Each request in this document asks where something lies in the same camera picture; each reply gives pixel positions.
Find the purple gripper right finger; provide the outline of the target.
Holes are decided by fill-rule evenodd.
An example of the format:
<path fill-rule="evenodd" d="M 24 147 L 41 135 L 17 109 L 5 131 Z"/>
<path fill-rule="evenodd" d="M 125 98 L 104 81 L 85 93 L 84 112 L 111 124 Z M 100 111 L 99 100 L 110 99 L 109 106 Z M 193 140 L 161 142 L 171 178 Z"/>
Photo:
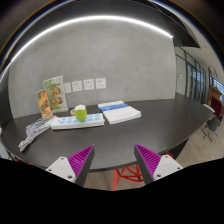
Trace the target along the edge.
<path fill-rule="evenodd" d="M 134 155 L 146 184 L 182 169 L 182 166 L 168 154 L 159 155 L 138 144 L 134 145 Z"/>

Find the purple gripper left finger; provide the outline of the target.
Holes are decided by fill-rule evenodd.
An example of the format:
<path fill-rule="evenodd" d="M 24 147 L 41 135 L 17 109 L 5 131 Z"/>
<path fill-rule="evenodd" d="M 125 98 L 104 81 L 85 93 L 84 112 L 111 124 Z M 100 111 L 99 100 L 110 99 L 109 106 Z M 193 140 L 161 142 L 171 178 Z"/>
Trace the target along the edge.
<path fill-rule="evenodd" d="M 91 145 L 70 157 L 59 157 L 46 171 L 78 186 L 83 186 L 94 156 L 95 148 Z"/>

